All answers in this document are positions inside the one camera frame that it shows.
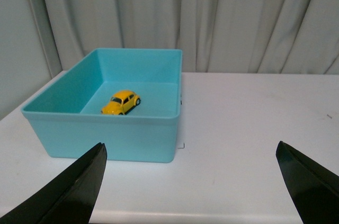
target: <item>toy car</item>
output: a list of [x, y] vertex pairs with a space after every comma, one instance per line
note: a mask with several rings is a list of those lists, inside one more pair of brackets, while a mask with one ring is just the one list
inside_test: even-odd
[[140, 96], [130, 90], [122, 90], [111, 97], [111, 101], [102, 108], [102, 114], [127, 114], [140, 104]]

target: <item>white table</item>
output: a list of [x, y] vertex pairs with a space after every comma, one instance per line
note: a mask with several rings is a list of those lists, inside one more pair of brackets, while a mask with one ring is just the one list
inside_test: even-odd
[[[74, 162], [49, 157], [19, 108], [0, 122], [0, 216]], [[276, 147], [339, 174], [338, 137], [339, 76], [183, 73], [174, 160], [108, 161], [91, 222], [302, 223]]]

